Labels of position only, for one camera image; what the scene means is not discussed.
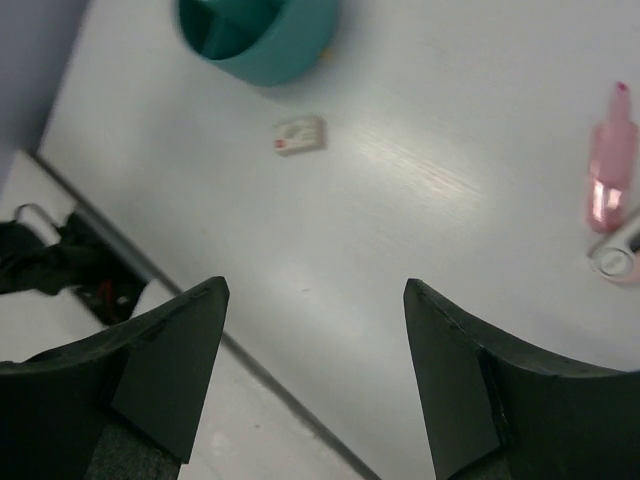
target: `black object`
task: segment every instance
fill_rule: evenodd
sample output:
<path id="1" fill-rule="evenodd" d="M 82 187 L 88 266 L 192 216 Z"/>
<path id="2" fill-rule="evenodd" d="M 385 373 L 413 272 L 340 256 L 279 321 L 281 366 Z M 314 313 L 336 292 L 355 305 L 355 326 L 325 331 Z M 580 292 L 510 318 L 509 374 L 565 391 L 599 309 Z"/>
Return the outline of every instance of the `black object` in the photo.
<path id="1" fill-rule="evenodd" d="M 59 243 L 46 246 L 18 223 L 27 207 L 58 232 Z M 0 294 L 38 290 L 57 295 L 71 288 L 100 322 L 110 326 L 131 317 L 146 284 L 77 213 L 58 226 L 41 207 L 23 205 L 15 221 L 0 224 Z"/>
<path id="2" fill-rule="evenodd" d="M 538 348 L 419 280 L 404 302 L 438 479 L 640 478 L 640 372 Z"/>
<path id="3" fill-rule="evenodd" d="M 2 478 L 177 478 L 228 298 L 213 278 L 92 337 L 0 363 Z"/>

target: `wire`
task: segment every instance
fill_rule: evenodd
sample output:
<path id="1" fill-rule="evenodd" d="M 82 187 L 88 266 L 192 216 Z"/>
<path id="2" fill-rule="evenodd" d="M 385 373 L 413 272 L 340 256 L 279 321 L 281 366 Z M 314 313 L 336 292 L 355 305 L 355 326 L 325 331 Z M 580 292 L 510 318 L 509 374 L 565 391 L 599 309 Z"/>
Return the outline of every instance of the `wire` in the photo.
<path id="1" fill-rule="evenodd" d="M 37 214 L 38 217 L 40 217 L 42 220 L 44 220 L 51 228 L 53 228 L 56 233 L 60 233 L 60 225 L 58 225 L 53 217 L 49 215 L 47 211 L 37 203 L 25 203 L 24 205 L 20 205 L 18 208 L 16 208 L 13 212 L 14 221 L 20 222 L 22 212 L 27 209 L 33 210 L 33 212 Z"/>

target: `pink bottle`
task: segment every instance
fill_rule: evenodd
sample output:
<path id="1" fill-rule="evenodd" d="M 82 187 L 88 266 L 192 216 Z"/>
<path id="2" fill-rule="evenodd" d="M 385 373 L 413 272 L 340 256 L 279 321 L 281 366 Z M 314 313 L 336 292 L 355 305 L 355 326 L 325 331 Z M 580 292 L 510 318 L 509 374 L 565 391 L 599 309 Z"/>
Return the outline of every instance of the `pink bottle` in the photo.
<path id="1" fill-rule="evenodd" d="M 613 232 L 624 223 L 637 152 L 631 94 L 629 87 L 618 83 L 609 118 L 594 128 L 591 140 L 587 222 L 596 232 Z"/>

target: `teal bowl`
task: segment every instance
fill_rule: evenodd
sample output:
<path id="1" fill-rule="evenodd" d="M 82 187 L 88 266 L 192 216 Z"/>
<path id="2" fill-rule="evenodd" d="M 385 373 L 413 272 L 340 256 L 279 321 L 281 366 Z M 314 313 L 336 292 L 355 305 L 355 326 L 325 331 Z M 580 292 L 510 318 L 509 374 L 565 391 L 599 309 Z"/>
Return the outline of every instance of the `teal bowl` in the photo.
<path id="1" fill-rule="evenodd" d="M 331 40 L 339 0 L 264 0 L 279 7 L 257 40 L 199 0 L 177 0 L 178 26 L 189 47 L 247 83 L 273 87 L 311 68 Z"/>

